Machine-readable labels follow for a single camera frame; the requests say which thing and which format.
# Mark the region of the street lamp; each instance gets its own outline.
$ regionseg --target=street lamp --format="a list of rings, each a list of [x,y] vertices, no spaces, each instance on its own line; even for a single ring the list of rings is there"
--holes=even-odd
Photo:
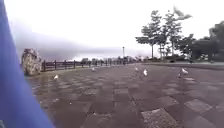
[[[125,55],[125,54],[124,54],[124,47],[122,47],[122,48],[123,48],[123,58],[124,58],[124,55]]]

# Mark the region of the pigeon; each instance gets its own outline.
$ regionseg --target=pigeon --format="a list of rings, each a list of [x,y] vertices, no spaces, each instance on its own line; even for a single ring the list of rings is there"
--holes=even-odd
[[[181,71],[184,75],[188,74],[188,71],[186,71],[184,68],[182,68]]]
[[[178,18],[176,20],[186,20],[191,18],[192,16],[189,14],[184,14],[179,9],[177,9],[175,6],[173,7],[174,13],[178,15]]]
[[[92,71],[95,72],[95,68],[92,68]]]
[[[181,78],[181,75],[180,75],[180,73],[178,74],[178,78]]]
[[[56,76],[54,77],[54,79],[57,80],[57,79],[58,79],[58,75],[56,75]]]
[[[145,76],[147,76],[147,70],[146,70],[146,69],[143,71],[143,74],[144,74]]]

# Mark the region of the ground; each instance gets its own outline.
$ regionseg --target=ground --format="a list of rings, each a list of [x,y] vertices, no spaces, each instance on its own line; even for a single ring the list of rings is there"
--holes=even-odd
[[[224,72],[186,70],[178,78],[178,67],[133,64],[28,82],[57,128],[223,128]]]

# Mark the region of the large rock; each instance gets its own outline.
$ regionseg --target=large rock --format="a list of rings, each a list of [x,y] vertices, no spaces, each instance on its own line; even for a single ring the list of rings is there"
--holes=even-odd
[[[25,75],[38,75],[41,72],[42,62],[39,53],[34,49],[25,49],[22,54],[22,68]]]

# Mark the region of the fence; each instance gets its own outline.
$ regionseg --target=fence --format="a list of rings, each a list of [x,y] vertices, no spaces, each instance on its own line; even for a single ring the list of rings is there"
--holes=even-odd
[[[79,62],[79,61],[64,61],[64,62],[46,62],[42,63],[42,72],[54,71],[54,70],[65,70],[65,69],[75,69],[75,68],[90,68],[90,67],[99,67],[99,66],[112,66],[112,65],[122,65],[134,63],[128,61],[95,61],[95,62]]]

